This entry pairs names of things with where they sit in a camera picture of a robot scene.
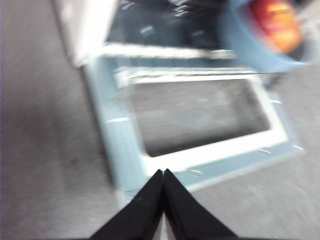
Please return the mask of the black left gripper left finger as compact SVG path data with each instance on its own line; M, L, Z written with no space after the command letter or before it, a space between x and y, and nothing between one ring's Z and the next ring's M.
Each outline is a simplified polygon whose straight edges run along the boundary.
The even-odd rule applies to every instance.
M92 236L92 240L151 240L163 214L163 172L155 174L137 195Z

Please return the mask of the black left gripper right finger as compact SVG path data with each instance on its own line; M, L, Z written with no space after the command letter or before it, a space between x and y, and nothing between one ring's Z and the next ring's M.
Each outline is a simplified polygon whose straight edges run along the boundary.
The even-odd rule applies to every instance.
M206 210L175 175L163 174L164 212L177 240L235 240L237 235Z

